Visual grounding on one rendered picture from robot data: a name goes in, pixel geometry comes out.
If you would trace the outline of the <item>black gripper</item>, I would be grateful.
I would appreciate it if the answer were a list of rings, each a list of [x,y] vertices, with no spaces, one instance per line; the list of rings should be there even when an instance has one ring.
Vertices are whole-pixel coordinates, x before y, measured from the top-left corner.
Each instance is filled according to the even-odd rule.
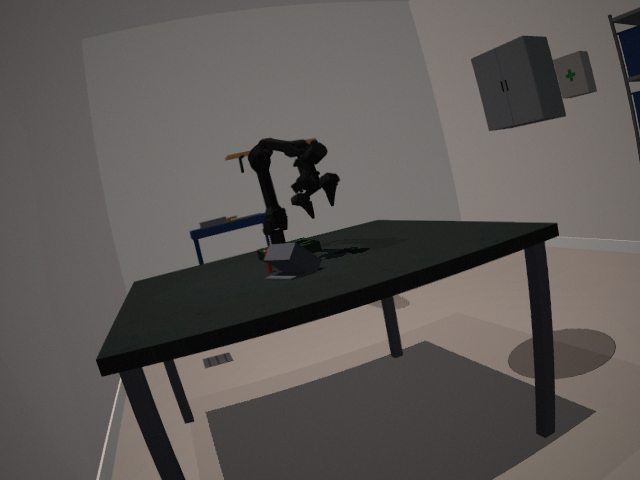
[[[291,203],[292,205],[301,206],[309,214],[309,216],[314,219],[315,215],[312,201],[310,201],[310,195],[315,193],[320,188],[323,188],[326,192],[330,205],[334,206],[336,187],[338,185],[338,182],[340,182],[340,179],[337,174],[333,173],[326,173],[319,179],[318,175],[320,175],[320,173],[316,171],[316,168],[307,168],[303,170],[300,175],[302,175],[304,172],[307,172],[311,176],[311,184],[309,183],[303,188],[303,190],[306,190],[306,192],[297,193],[292,196]]]

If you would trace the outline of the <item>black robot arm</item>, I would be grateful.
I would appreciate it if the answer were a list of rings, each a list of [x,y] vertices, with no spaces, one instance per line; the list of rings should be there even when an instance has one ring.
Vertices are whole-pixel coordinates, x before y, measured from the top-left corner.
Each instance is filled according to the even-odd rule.
[[[300,174],[307,168],[315,168],[314,165],[327,155],[327,148],[317,140],[311,140],[308,144],[304,140],[284,141],[264,138],[251,149],[248,155],[251,168],[257,173],[267,207],[262,229],[263,234],[269,235],[271,244],[282,244],[286,243],[283,230],[288,229],[288,222],[285,209],[278,205],[269,171],[271,164],[270,157],[273,150],[284,152],[284,154],[290,158],[301,156],[295,159],[293,163],[293,167],[297,167]],[[311,184],[312,181],[311,176],[307,172],[304,172],[300,176],[301,179],[297,178],[296,182],[290,186],[295,193],[298,191],[303,192],[302,189],[309,183]]]

